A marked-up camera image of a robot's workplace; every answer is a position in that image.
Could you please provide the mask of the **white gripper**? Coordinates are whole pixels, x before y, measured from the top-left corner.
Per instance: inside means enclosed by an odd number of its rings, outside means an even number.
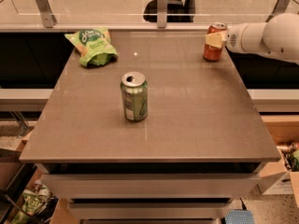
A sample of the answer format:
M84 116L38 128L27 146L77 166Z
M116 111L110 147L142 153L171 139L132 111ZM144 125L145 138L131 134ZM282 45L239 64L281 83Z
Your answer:
M235 53L244 53L242 47L242 37L249 25L247 23L241 23L235 26L232 26L228 33L216 32L210 33L205 36L205 42L211 47L221 49L225 46L228 50Z

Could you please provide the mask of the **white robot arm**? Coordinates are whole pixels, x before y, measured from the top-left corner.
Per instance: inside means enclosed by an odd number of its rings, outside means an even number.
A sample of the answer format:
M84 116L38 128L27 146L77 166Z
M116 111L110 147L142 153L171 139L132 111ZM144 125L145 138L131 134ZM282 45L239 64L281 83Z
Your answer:
M283 13L267 22L241 23L206 35L205 43L234 53L299 64L299 15Z

